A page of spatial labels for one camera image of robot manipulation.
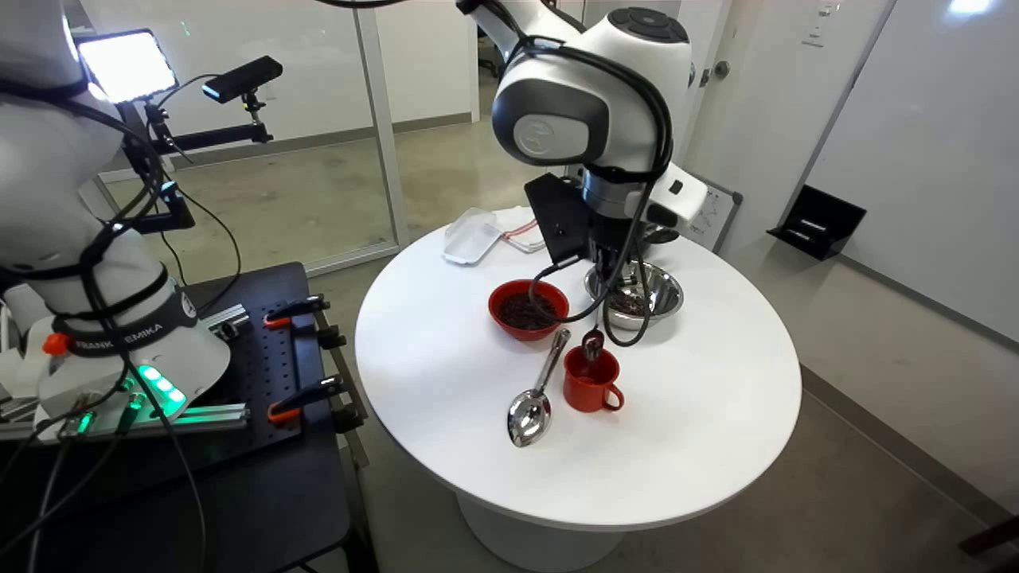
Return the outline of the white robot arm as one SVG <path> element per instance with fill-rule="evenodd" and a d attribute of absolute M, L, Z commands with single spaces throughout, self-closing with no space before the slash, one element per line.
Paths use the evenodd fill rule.
<path fill-rule="evenodd" d="M 604 276 L 637 250 L 637 217 L 685 142 L 694 40 L 657 6 L 615 6 L 594 24 L 546 0 L 449 0 L 496 48 L 496 142 L 529 164 L 579 164 L 589 244 Z"/>

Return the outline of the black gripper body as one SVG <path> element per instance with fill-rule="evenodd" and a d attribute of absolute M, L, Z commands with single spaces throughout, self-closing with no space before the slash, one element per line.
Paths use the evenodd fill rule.
<path fill-rule="evenodd" d="M 566 267 L 571 261 L 594 261 L 601 280 L 613 280 L 619 273 L 631 220 L 597 213 L 582 199 L 578 184 L 566 184 L 551 172 L 532 177 L 525 184 L 525 196 L 554 267 Z"/>

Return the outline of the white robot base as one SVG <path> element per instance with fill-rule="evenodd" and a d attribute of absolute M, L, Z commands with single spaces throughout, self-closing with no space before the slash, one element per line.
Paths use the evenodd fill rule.
<path fill-rule="evenodd" d="M 18 343 L 0 384 L 44 420 L 136 402 L 177 415 L 230 366 L 187 292 L 150 254 L 145 202 L 97 210 L 85 187 L 146 141 L 85 63 L 66 0 L 0 0 L 0 273 Z"/>

